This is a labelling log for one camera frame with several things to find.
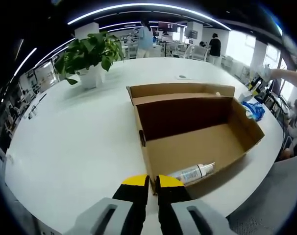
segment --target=blue plastic bag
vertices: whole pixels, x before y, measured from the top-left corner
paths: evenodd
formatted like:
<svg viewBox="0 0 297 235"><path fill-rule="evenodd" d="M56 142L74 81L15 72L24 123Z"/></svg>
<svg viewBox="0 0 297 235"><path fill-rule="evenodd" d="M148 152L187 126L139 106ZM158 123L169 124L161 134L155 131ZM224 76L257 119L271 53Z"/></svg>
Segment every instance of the blue plastic bag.
<svg viewBox="0 0 297 235"><path fill-rule="evenodd" d="M265 110L259 102L256 102L255 104L250 104L243 101L241 104L245 107L248 118L252 118L255 121L259 121L262 119Z"/></svg>

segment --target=round table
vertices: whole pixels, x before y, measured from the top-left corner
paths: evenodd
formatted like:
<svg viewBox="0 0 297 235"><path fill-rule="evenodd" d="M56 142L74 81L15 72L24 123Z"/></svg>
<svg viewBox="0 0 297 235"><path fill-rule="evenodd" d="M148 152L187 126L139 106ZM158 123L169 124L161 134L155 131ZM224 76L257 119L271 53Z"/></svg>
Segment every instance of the round table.
<svg viewBox="0 0 297 235"><path fill-rule="evenodd" d="M180 80L179 75L186 76ZM22 119L12 139L5 181L36 218L64 233L76 217L103 197L112 197L127 177L145 174L133 107L125 89L148 83L201 82L246 88L209 63L179 58L143 58L114 63L101 88L84 91L62 81L46 92L32 119ZM42 97L39 95L33 104ZM213 177L208 187L191 187L223 216L237 209L263 181L282 144L282 128L266 109L258 122L265 136L247 155ZM157 197L149 192L142 234L161 234Z"/></svg>

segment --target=open cardboard box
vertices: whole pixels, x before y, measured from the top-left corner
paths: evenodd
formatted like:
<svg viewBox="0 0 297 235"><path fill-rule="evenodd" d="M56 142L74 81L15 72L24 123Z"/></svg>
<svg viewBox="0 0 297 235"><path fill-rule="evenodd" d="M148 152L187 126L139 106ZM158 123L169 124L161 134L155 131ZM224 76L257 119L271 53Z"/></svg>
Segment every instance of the open cardboard box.
<svg viewBox="0 0 297 235"><path fill-rule="evenodd" d="M127 90L153 193L157 175L215 163L214 173L205 178L210 177L242 158L264 136L233 97L234 87L170 83Z"/></svg>

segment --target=bottle cap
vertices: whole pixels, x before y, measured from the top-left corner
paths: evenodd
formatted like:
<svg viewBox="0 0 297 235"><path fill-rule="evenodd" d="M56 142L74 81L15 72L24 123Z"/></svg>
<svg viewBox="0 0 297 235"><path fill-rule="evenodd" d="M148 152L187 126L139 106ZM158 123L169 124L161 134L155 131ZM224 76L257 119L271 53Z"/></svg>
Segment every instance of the bottle cap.
<svg viewBox="0 0 297 235"><path fill-rule="evenodd" d="M206 171L206 174L210 174L214 172L214 165L215 163L211 163L203 166L203 169Z"/></svg>

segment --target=plastic bottle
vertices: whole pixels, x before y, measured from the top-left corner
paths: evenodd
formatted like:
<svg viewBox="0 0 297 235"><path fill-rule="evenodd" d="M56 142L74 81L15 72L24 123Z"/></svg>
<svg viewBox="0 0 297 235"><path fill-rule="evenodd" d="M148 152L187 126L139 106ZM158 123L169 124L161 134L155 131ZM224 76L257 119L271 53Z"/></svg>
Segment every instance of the plastic bottle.
<svg viewBox="0 0 297 235"><path fill-rule="evenodd" d="M214 165L215 163L207 165L198 164L184 170L177 171L168 176L174 177L177 180L180 180L184 185L187 185L212 173L214 171Z"/></svg>

